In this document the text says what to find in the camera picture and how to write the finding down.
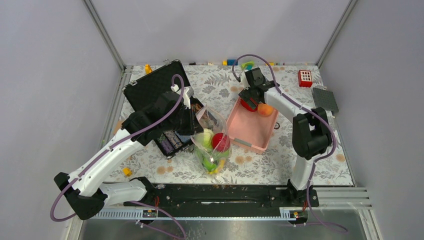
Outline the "light green toy cabbage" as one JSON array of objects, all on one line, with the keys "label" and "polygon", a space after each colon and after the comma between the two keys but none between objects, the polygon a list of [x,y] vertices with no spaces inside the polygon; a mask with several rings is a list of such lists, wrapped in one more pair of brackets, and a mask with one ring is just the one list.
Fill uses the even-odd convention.
[{"label": "light green toy cabbage", "polygon": [[203,148],[213,149],[212,138],[214,133],[208,128],[204,128],[203,132],[194,135],[194,140],[197,144],[200,144]]}]

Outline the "clear zip top bag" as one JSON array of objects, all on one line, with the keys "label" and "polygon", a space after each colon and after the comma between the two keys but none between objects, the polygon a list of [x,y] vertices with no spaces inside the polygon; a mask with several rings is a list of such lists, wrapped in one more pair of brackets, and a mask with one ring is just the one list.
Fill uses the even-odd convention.
[{"label": "clear zip top bag", "polygon": [[209,106],[194,106],[196,119],[202,132],[191,136],[194,154],[205,172],[211,176],[219,174],[232,155],[231,140],[226,120]]}]

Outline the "red toy pepper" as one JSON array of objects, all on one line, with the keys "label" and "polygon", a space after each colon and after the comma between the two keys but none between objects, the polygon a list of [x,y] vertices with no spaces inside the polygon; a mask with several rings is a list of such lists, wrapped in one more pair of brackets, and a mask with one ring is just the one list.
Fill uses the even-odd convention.
[{"label": "red toy pepper", "polygon": [[242,107],[244,107],[246,110],[250,111],[250,112],[256,112],[257,108],[252,108],[249,106],[249,104],[247,102],[245,102],[243,99],[240,100],[240,104]]}]

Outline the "orange toy peach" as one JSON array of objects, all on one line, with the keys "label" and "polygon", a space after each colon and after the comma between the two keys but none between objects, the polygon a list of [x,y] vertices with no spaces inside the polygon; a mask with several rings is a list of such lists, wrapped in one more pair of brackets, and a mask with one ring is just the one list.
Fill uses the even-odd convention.
[{"label": "orange toy peach", "polygon": [[257,113],[263,117],[269,117],[274,113],[274,108],[271,105],[265,103],[259,103],[257,105]]}]

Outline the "red toy apple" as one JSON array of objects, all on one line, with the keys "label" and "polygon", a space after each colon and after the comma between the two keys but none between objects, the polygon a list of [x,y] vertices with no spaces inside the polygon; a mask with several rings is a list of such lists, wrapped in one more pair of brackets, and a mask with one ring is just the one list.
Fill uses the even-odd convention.
[{"label": "red toy apple", "polygon": [[230,148],[230,143],[229,137],[222,132],[216,133],[211,140],[213,149],[221,153],[226,152]]}]

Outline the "green bumpy toy fruit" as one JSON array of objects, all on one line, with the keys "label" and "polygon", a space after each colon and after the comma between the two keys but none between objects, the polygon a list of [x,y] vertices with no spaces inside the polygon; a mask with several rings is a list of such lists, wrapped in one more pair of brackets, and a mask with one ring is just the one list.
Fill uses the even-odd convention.
[{"label": "green bumpy toy fruit", "polygon": [[228,159],[230,156],[231,156],[231,149],[229,148],[228,150],[226,150],[226,151],[223,151],[223,152],[219,152],[218,154],[217,154],[217,158],[218,159],[222,159],[222,158],[225,158],[225,159]]}]

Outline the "yellow toy banana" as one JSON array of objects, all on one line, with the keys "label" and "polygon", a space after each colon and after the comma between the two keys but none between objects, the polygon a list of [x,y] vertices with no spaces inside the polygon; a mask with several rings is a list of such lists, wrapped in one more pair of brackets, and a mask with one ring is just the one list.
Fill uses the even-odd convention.
[{"label": "yellow toy banana", "polygon": [[222,158],[222,159],[220,159],[219,160],[219,163],[216,165],[216,167],[214,167],[211,171],[209,171],[208,173],[210,174],[210,175],[216,175],[216,174],[219,174],[222,170],[223,170],[223,168],[224,168],[224,166],[225,166],[225,163],[226,163],[226,159],[224,159],[224,158]]}]

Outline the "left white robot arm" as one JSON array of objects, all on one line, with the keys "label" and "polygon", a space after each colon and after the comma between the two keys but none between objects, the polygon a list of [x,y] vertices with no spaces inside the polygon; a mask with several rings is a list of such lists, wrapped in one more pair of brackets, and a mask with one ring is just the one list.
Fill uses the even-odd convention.
[{"label": "left white robot arm", "polygon": [[58,173],[54,182],[61,192],[51,207],[51,219],[60,221],[54,211],[61,197],[66,198],[74,211],[70,217],[77,216],[81,220],[92,218],[108,205],[129,201],[139,201],[144,206],[152,204],[155,192],[141,180],[104,181],[125,159],[162,133],[176,131],[179,135],[193,135],[201,132],[202,127],[191,109],[191,95],[181,90],[160,94],[156,102],[131,113],[115,136],[88,162],[71,173]]}]

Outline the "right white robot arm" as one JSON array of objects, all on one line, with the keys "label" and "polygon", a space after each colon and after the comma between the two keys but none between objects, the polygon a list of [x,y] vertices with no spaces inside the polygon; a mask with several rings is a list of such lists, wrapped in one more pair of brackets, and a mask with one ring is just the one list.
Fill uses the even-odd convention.
[{"label": "right white robot arm", "polygon": [[295,169],[290,177],[292,189],[287,191],[287,201],[301,205],[312,184],[316,162],[331,156],[337,147],[334,131],[328,123],[327,112],[310,108],[283,93],[275,79],[267,80],[260,68],[245,70],[234,75],[243,85],[238,94],[251,108],[260,103],[270,105],[292,123],[292,146],[297,154]]}]

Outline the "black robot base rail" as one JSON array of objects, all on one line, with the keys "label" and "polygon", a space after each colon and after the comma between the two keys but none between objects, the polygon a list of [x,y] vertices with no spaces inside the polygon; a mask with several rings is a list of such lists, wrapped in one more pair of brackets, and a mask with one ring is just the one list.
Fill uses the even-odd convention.
[{"label": "black robot base rail", "polygon": [[158,207],[173,217],[273,218],[281,210],[319,207],[317,191],[295,191],[287,185],[155,184],[145,177],[147,194],[141,203]]}]

